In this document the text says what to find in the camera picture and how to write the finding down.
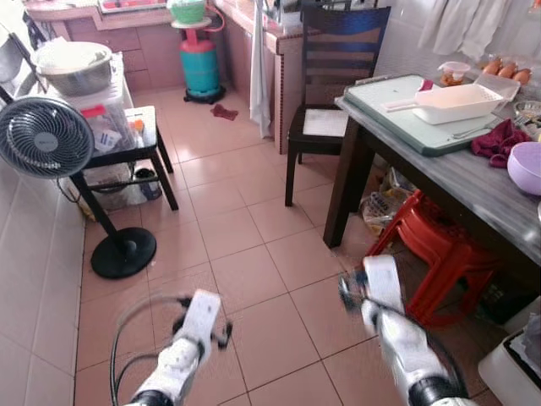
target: purple bowl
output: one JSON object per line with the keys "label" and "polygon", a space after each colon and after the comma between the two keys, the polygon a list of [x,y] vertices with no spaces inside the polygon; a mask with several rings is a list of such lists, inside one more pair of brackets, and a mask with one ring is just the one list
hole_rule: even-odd
{"label": "purple bowl", "polygon": [[513,146],[507,171],[520,189],[541,196],[541,142],[521,142]]}

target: fan stand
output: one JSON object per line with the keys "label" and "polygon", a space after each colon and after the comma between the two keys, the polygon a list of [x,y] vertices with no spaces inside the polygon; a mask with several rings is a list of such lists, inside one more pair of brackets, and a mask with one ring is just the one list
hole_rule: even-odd
{"label": "fan stand", "polygon": [[83,173],[78,172],[70,178],[107,233],[90,259],[94,272],[108,279],[120,279],[145,269],[156,253],[156,239],[152,233],[144,228],[117,230],[88,188]]}

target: electric fan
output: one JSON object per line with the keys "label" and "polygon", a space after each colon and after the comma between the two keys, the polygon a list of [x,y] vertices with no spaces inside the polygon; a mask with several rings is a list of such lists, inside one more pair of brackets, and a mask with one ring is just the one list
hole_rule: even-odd
{"label": "electric fan", "polygon": [[107,232],[92,255],[94,271],[111,279],[141,271],[156,252],[156,239],[143,228],[117,230],[92,194],[82,170],[94,152],[85,118],[65,101],[27,96],[0,110],[0,156],[30,176],[69,176]]}

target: fan grille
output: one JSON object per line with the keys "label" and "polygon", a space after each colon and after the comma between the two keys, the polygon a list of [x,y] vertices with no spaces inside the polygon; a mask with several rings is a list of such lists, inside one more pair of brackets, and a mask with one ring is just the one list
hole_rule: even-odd
{"label": "fan grille", "polygon": [[92,129],[64,101],[24,97],[0,111],[0,155],[21,172],[69,176],[86,166],[93,151]]}

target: fan base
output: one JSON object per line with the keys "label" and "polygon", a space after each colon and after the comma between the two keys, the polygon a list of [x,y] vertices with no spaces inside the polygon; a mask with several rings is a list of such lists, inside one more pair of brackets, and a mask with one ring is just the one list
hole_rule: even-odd
{"label": "fan base", "polygon": [[127,246],[123,255],[111,237],[103,239],[92,254],[90,263],[95,273],[107,279],[131,277],[145,269],[156,253],[156,239],[144,228],[123,228],[118,237]]}

